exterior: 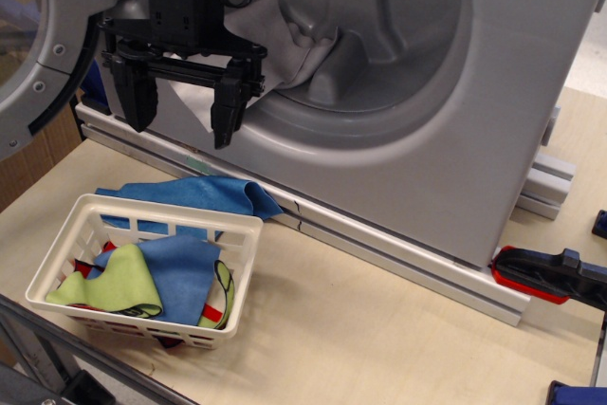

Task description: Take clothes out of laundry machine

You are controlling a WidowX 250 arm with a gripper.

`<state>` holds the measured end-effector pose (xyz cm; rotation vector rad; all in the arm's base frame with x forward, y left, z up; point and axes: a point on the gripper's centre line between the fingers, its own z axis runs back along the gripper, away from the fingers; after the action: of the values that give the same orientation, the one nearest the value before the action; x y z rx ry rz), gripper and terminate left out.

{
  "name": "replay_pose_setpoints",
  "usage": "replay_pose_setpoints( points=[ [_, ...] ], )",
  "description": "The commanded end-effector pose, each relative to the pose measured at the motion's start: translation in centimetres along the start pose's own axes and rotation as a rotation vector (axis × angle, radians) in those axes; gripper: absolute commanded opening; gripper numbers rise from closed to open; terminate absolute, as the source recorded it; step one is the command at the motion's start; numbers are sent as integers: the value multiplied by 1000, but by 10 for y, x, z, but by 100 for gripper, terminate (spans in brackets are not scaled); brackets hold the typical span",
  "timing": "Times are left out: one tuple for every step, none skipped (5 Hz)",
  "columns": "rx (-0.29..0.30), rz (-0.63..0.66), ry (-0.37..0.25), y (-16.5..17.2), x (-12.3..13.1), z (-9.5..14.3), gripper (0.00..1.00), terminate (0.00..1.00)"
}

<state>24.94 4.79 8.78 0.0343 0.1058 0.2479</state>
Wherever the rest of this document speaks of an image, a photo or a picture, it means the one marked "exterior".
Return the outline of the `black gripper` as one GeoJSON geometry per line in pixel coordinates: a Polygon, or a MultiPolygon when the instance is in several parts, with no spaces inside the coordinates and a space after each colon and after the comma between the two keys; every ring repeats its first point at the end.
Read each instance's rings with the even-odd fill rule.
{"type": "Polygon", "coordinates": [[[229,32],[224,24],[230,0],[148,0],[144,19],[100,22],[105,37],[104,66],[110,69],[127,123],[138,133],[156,117],[157,79],[213,89],[215,149],[230,145],[249,97],[264,87],[267,50],[229,32]],[[223,66],[197,64],[201,56],[228,57],[223,66]]]}

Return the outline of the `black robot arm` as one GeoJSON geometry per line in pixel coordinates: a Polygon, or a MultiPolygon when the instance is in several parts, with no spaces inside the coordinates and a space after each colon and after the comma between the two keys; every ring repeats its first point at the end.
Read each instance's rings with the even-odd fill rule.
{"type": "Polygon", "coordinates": [[[127,123],[142,132],[156,116],[159,79],[212,89],[214,146],[230,145],[248,102],[264,87],[267,49],[224,25],[230,0],[148,0],[145,19],[106,18],[102,61],[127,123]]]}

